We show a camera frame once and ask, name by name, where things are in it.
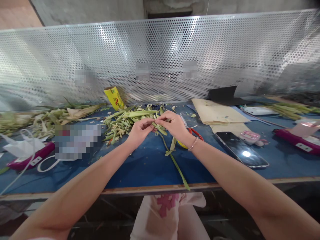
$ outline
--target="hand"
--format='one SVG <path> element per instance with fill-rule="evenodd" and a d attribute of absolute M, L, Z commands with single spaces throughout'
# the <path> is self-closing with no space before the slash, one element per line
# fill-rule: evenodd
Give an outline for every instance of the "hand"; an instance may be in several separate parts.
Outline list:
<path fill-rule="evenodd" d="M 152 125 L 154 121 L 155 120 L 152 118 L 143 118 L 140 121 L 135 122 L 125 143 L 134 147 L 134 149 L 137 149 L 151 131 L 156 131 Z"/>
<path fill-rule="evenodd" d="M 188 148 L 192 146 L 196 139 L 195 136 L 188 132 L 181 117 L 174 112 L 166 111 L 164 114 L 157 118 L 155 123 L 165 127 L 172 136 L 174 136 Z"/>

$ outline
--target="wooden table edge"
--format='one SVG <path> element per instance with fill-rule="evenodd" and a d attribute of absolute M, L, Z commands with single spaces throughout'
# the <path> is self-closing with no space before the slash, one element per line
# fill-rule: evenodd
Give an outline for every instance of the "wooden table edge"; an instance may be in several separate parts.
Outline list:
<path fill-rule="evenodd" d="M 299 178 L 275 178 L 268 179 L 272 184 L 294 184 L 302 182 L 317 182 L 319 177 L 299 177 Z M 199 192 L 209 189 L 219 189 L 220 185 L 215 183 L 196 183 L 189 184 L 192 192 Z M 147 187 L 128 187 L 128 188 L 113 188 L 104 189 L 100 195 L 103 196 L 138 196 L 138 195 L 157 195 L 163 193 L 182 193 L 187 192 L 183 184 L 179 185 L 162 185 L 162 186 L 147 186 Z M 54 192 L 47 193 L 24 193 L 24 194 L 8 194 L 0 197 L 2 201 L 22 201 L 22 200 L 46 200 Z"/>

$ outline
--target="bracelet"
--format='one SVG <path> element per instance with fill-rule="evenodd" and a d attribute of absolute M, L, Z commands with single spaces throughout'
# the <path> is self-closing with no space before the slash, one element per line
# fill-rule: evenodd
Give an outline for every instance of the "bracelet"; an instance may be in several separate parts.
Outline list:
<path fill-rule="evenodd" d="M 196 140 L 194 140 L 192 146 L 188 149 L 189 152 L 192 152 L 192 149 L 193 149 L 194 145 L 196 145 L 196 142 L 198 141 L 198 139 L 199 138 L 197 137 Z"/>

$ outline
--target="phone screen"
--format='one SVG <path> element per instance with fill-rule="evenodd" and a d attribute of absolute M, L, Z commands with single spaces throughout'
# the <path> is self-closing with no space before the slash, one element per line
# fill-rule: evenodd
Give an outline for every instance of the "phone screen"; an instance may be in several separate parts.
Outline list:
<path fill-rule="evenodd" d="M 247 166 L 268 166 L 268 162 L 259 154 L 241 141 L 232 132 L 217 132 L 216 135 L 230 150 Z"/>

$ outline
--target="yellow cling film box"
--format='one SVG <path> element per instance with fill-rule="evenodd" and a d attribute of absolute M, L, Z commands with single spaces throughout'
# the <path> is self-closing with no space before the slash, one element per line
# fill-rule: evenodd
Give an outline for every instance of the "yellow cling film box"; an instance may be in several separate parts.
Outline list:
<path fill-rule="evenodd" d="M 120 94 L 118 92 L 117 87 L 108 87 L 104 89 L 104 93 L 107 95 L 110 103 L 112 104 L 114 110 L 118 110 L 119 108 L 126 108 Z"/>

